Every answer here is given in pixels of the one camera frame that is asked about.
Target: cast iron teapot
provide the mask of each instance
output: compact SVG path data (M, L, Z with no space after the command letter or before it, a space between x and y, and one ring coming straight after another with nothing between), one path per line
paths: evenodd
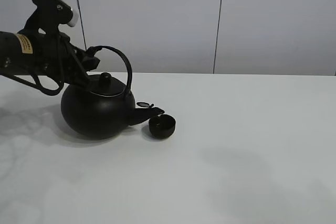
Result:
M94 47L93 50L96 52L101 48ZM142 108L135 108L131 92L132 67L122 52L118 51L118 55L127 68L126 84L104 72L89 76L89 91L72 84L64 91L61 100L63 117L73 130L82 135L95 139L109 138L129 125L164 113L153 104L144 102L137 103Z

